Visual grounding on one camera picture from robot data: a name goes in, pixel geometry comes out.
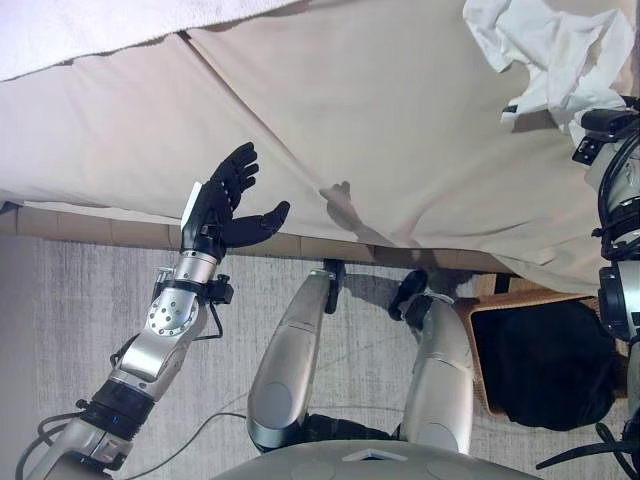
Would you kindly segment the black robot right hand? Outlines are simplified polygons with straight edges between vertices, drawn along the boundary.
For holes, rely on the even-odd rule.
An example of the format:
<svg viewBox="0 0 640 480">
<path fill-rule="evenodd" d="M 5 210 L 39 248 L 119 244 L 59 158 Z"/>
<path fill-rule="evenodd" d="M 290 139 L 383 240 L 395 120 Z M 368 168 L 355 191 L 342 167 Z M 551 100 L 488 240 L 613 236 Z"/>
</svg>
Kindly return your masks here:
<svg viewBox="0 0 640 480">
<path fill-rule="evenodd" d="M 592 109 L 582 116 L 580 125 L 587 137 L 615 143 L 639 130 L 639 98 L 623 96 L 622 99 L 623 107 Z"/>
</svg>

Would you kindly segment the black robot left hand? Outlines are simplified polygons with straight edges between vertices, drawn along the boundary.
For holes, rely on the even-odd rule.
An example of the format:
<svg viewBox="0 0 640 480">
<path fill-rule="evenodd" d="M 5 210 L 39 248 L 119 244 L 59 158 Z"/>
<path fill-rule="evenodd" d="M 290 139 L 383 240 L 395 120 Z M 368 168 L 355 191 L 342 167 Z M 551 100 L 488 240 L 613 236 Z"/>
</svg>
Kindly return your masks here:
<svg viewBox="0 0 640 480">
<path fill-rule="evenodd" d="M 236 217 L 243 193 L 256 183 L 259 171 L 254 144 L 236 148 L 201 185 L 181 228 L 181 250 L 220 261 L 228 249 L 262 243 L 284 225 L 290 203 L 282 201 L 261 215 Z"/>
</svg>

